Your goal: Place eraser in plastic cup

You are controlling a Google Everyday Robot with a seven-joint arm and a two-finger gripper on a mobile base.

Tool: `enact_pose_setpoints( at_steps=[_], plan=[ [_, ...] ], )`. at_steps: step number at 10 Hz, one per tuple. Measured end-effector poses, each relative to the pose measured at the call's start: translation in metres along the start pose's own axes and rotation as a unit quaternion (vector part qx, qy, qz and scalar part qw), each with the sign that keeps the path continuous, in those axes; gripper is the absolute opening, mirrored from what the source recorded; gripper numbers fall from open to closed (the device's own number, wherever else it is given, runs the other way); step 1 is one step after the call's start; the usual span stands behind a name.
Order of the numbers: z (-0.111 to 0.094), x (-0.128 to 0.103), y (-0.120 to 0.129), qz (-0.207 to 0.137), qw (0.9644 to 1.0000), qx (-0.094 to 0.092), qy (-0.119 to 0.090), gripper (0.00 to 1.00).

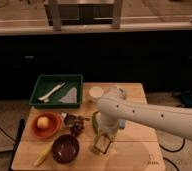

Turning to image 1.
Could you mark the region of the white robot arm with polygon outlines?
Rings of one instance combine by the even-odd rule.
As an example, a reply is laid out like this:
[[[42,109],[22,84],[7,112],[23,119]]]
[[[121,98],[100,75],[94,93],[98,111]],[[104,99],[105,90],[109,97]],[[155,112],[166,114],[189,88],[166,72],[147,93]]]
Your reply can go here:
[[[113,138],[119,120],[128,120],[192,141],[192,109],[134,103],[126,99],[126,91],[110,87],[96,101],[100,112],[99,133]]]

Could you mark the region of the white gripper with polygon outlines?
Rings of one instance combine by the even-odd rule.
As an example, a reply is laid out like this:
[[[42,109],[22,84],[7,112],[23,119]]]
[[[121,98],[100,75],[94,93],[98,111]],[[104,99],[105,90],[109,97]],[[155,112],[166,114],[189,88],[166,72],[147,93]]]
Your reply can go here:
[[[93,149],[96,153],[106,154],[115,138],[115,134],[99,133],[94,138]]]

